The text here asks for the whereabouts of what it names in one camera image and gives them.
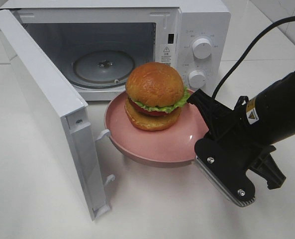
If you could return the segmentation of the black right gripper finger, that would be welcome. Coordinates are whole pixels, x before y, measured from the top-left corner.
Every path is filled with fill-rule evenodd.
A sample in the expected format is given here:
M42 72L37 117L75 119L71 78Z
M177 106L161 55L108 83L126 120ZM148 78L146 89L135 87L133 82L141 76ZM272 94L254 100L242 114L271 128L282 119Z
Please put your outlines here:
M242 120L240 116L242 97L238 98L234 109L230 109L199 89L191 94L187 102L197 107L205 121L208 127L206 138L213 141L242 140L239 127Z
M270 153L257 157L249 169L267 181L270 190L281 188L286 176L279 169Z

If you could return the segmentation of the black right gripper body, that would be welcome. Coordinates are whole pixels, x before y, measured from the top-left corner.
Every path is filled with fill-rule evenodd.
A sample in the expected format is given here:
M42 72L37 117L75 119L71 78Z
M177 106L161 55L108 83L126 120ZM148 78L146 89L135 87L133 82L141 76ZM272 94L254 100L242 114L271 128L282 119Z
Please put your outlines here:
M286 96L242 96L239 123L241 141L213 141L204 136L195 143L196 162L202 172L230 201L246 207L255 201L255 186L246 172L259 156L275 151L273 144L288 137Z

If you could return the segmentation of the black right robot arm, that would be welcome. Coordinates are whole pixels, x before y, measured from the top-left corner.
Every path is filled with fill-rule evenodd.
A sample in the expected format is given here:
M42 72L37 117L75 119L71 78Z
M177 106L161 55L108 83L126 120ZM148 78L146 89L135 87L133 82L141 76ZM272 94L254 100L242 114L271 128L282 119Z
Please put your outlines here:
M253 98L240 96L234 109L202 90L188 102L208 126L194 146L196 163L225 197L239 207L255 201L248 170L264 178L269 189L282 186L286 177L271 153L276 142L295 135L295 71Z

